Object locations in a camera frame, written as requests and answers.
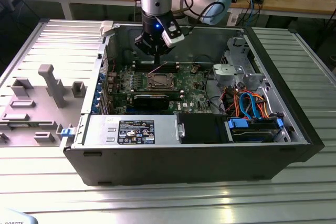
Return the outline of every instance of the motherboard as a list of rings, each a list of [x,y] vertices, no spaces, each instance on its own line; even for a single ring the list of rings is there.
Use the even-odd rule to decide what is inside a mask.
[[[211,113],[204,91],[208,70],[195,63],[123,66],[108,76],[111,114]]]

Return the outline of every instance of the warning label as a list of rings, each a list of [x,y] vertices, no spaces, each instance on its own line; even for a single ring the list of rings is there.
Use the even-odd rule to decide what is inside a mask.
[[[154,144],[154,121],[120,121],[118,144]]]

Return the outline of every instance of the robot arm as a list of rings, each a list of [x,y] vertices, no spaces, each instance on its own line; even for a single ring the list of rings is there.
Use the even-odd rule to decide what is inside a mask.
[[[154,56],[154,63],[167,54],[184,34],[172,10],[197,18],[203,23],[215,25],[227,12],[231,0],[141,0],[143,30],[135,45],[144,53]]]

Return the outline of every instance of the blue cable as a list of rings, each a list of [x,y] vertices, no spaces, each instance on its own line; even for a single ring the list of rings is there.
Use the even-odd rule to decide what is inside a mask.
[[[246,92],[245,92],[245,93],[243,93],[243,94],[240,96],[240,98],[239,98],[239,107],[240,107],[240,110],[242,111],[242,113],[243,113],[244,115],[246,115],[250,120],[252,120],[252,117],[251,117],[249,114],[247,114],[247,113],[245,112],[245,109],[244,109],[244,107],[243,107],[243,98],[244,98],[244,96],[246,96],[246,95],[250,96],[250,98],[251,98],[251,104],[252,104],[252,110],[253,110],[253,114],[254,114],[254,116],[255,116],[256,118],[258,118],[258,119],[261,119],[260,113],[259,113],[259,111],[257,110],[256,101],[254,100],[253,95],[251,95],[250,93],[246,93]]]
[[[251,3],[251,12],[250,12],[250,16],[248,17],[248,21],[247,21],[246,26],[248,26],[248,25],[250,24],[251,17],[252,17],[252,13],[253,13],[253,10],[254,10],[254,3],[253,3],[253,0],[250,0],[250,3]]]

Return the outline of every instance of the cpu socket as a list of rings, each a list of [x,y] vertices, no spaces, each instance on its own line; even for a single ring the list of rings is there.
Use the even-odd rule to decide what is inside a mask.
[[[148,89],[174,90],[174,76],[172,73],[152,73],[148,75]]]

